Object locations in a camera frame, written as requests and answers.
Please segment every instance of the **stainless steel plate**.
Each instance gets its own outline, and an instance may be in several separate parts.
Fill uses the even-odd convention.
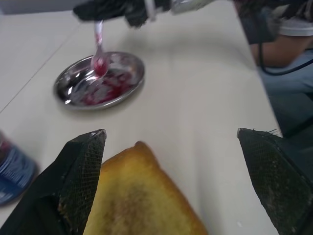
[[[94,110],[112,107],[134,93],[144,82],[142,61],[129,53],[107,54],[109,71],[103,77],[90,67],[92,56],[65,69],[54,83],[56,99],[69,109]]]

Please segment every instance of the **metal spoon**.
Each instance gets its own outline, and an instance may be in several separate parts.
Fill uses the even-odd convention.
[[[94,36],[96,40],[97,51],[91,59],[91,68],[98,76],[104,76],[109,68],[109,58],[102,49],[102,27],[103,21],[94,23]]]

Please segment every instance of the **blue bottle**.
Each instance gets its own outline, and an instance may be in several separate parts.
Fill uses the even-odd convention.
[[[25,191],[35,172],[35,162],[0,133],[0,206]]]

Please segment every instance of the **table surface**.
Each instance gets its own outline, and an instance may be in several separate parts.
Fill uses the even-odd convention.
[[[69,12],[0,16],[0,112],[78,26]]]
[[[82,24],[0,114],[0,129],[45,169],[64,144],[107,130],[103,160],[145,141],[211,235],[278,235],[252,187],[237,129],[278,125],[233,5],[162,14],[129,29],[104,24],[107,50],[139,56],[142,90],[108,110],[68,111],[52,94],[59,73],[94,52],[93,27]],[[14,205],[1,209],[0,224]]]

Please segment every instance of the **toast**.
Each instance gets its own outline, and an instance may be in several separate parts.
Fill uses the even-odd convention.
[[[207,234],[146,144],[102,164],[84,235]]]

